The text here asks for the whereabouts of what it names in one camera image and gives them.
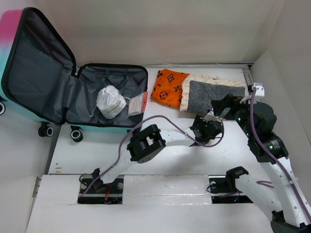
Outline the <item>grey cream fleece blanket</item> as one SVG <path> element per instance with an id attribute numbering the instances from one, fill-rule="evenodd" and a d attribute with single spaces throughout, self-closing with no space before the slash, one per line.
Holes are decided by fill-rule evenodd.
<path id="1" fill-rule="evenodd" d="M 207 75 L 191 74 L 181 84 L 179 111 L 205 116 L 212 110 L 211 102 L 232 94 L 244 97 L 246 84 Z"/>

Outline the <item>orange patterned towel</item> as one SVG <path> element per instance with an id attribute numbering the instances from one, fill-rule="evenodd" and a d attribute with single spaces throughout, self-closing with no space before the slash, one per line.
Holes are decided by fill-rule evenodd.
<path id="1" fill-rule="evenodd" d="M 151 100 L 179 109 L 182 99 L 182 83 L 188 76 L 188 73 L 169 69 L 159 70 L 151 93 Z"/>

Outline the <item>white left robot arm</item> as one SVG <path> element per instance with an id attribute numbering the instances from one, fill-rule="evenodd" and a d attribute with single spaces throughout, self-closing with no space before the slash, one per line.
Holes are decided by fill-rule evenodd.
<path id="1" fill-rule="evenodd" d="M 167 120 L 175 127 L 175 130 L 163 130 L 156 124 L 141 129 L 143 123 L 140 123 L 121 141 L 117 160 L 104 171 L 98 169 L 93 172 L 90 187 L 97 192 L 104 192 L 108 184 L 129 167 L 151 161 L 166 147 L 211 148 L 218 145 L 224 137 L 224 124 L 220 119 L 205 121 L 202 117 L 196 116 L 192 126 L 181 129 L 165 116 L 157 115 L 148 119 L 153 118 Z"/>

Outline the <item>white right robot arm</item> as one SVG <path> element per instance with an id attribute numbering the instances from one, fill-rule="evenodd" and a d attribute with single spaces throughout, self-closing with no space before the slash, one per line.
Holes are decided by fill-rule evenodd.
<path id="1" fill-rule="evenodd" d="M 244 193 L 265 214 L 275 233 L 309 233 L 311 207 L 293 174 L 283 141 L 273 132 L 276 115 L 272 107 L 255 102 L 255 95 L 245 99 L 229 94 L 211 104 L 217 117 L 229 109 L 225 118 L 240 126 L 250 151 L 270 180 L 256 181 L 239 166 L 212 180 L 207 190 L 213 194 Z"/>

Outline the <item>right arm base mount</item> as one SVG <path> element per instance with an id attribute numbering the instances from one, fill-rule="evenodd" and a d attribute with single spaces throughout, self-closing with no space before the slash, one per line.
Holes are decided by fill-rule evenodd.
<path id="1" fill-rule="evenodd" d="M 212 204 L 253 203 L 243 192 L 232 187 L 225 176 L 209 176 L 206 191 L 211 194 Z"/>

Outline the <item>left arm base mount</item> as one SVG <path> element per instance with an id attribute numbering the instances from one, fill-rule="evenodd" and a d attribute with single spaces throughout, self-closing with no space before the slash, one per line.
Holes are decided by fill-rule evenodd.
<path id="1" fill-rule="evenodd" d="M 113 183 L 104 184 L 98 189 L 90 188 L 82 197 L 78 197 L 79 204 L 122 204 L 124 177 L 117 177 Z"/>

